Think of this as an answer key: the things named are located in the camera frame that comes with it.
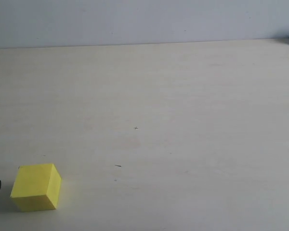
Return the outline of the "yellow foam cube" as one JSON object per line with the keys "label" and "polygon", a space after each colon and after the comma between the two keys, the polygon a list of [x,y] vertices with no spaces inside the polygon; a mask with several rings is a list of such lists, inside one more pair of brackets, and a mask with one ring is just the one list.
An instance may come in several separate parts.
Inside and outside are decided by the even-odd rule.
{"label": "yellow foam cube", "polygon": [[61,183],[53,163],[20,166],[10,198],[21,212],[55,210]]}

